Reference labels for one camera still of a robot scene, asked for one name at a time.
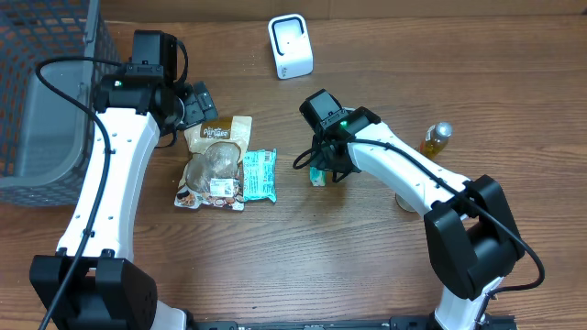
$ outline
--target food package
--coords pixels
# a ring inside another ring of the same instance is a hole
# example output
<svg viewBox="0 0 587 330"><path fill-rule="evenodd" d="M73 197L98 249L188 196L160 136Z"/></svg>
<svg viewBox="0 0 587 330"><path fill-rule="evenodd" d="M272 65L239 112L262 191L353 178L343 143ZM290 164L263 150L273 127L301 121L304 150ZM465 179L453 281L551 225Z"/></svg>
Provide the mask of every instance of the food package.
<svg viewBox="0 0 587 330"><path fill-rule="evenodd" d="M277 150L247 151L243 160L243 198L256 201L269 198L277 202L275 195L275 161Z"/></svg>
<svg viewBox="0 0 587 330"><path fill-rule="evenodd" d="M204 204L244 209L240 177L251 124L249 116L233 116L185 130L192 158L183 169L176 206L196 209Z"/></svg>

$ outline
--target teal object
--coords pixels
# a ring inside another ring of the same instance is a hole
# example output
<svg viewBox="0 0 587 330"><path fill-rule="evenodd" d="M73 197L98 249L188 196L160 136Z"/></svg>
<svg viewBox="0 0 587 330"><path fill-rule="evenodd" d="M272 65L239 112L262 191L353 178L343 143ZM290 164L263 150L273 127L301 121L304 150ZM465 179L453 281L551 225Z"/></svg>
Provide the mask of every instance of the teal object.
<svg viewBox="0 0 587 330"><path fill-rule="evenodd" d="M247 151L242 160L244 182L242 197L246 201L269 198L277 202L275 195L275 161L277 149L273 151Z"/></svg>
<svg viewBox="0 0 587 330"><path fill-rule="evenodd" d="M327 185L327 173L315 167L310 168L310 181L315 187L324 187Z"/></svg>

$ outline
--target white arm casing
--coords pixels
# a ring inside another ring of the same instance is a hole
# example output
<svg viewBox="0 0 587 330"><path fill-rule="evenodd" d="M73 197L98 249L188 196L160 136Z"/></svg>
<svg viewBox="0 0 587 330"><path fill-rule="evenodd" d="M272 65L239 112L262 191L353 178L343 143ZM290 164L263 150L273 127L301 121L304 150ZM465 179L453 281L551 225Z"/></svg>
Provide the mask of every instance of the white arm casing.
<svg viewBox="0 0 587 330"><path fill-rule="evenodd" d="M108 134L112 150L110 169L102 202L94 222L94 236L88 241L84 257L100 257L103 249L115 251L116 258L132 262L133 226L140 187L150 155L159 140L159 129L152 115L137 115L131 108L108 108L98 114ZM104 139L96 126L92 157L83 181L80 200L57 249L67 248L73 256L94 205L104 167Z"/></svg>
<svg viewBox="0 0 587 330"><path fill-rule="evenodd" d="M389 142L407 152L427 169L443 179L446 184L458 192L465 189L463 183L468 179L460 174L443 169L432 160L427 159L415 149L406 145L384 123L370 124L356 135L356 138ZM432 209L435 201L446 202L452 198L447 192L430 180L404 156L378 147L363 143L349 143L349 155L359 170L366 171L389 186L395 193L402 196L420 215L424 216ZM489 290L497 288L503 278L496 278L483 288L482 294L474 301L461 299L447 287L442 292L440 305L435 310L438 324L445 330L472 330L475 317L482 307L482 300Z"/></svg>

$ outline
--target wooden surface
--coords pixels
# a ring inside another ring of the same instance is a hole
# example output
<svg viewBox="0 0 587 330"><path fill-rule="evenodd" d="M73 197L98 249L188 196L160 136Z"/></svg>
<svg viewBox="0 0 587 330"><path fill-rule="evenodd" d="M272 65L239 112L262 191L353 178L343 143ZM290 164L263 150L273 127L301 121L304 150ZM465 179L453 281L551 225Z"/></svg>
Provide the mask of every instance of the wooden surface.
<svg viewBox="0 0 587 330"><path fill-rule="evenodd" d="M122 22L578 15L587 0L103 0L107 20Z"/></svg>
<svg viewBox="0 0 587 330"><path fill-rule="evenodd" d="M310 144L298 113L327 88L365 105L416 145L440 120L455 134L437 162L504 187L523 238L544 261L538 290L505 293L489 310L520 329L587 328L587 17L312 21L311 75L278 81L266 22L110 25L123 58L135 28L182 39L190 81L204 80L220 115L253 116L250 149L277 148L277 204L243 213L172 205L185 141L156 150L135 225L136 264L162 300L199 320L239 322L428 314L441 284L422 220L367 173L312 188L292 161ZM44 309L28 283L73 207L0 212L0 329L32 329ZM507 284L532 281L526 257Z"/></svg>

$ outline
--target plastic container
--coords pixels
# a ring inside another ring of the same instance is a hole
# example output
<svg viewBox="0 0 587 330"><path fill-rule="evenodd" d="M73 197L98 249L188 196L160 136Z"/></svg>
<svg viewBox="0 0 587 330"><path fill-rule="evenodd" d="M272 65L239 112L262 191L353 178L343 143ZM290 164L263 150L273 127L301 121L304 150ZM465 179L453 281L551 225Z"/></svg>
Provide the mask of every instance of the plastic container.
<svg viewBox="0 0 587 330"><path fill-rule="evenodd" d="M77 203L94 123L42 85L35 65L68 55L119 61L99 6L99 0L0 2L0 202ZM94 84L113 69L71 61L42 73L91 107Z"/></svg>

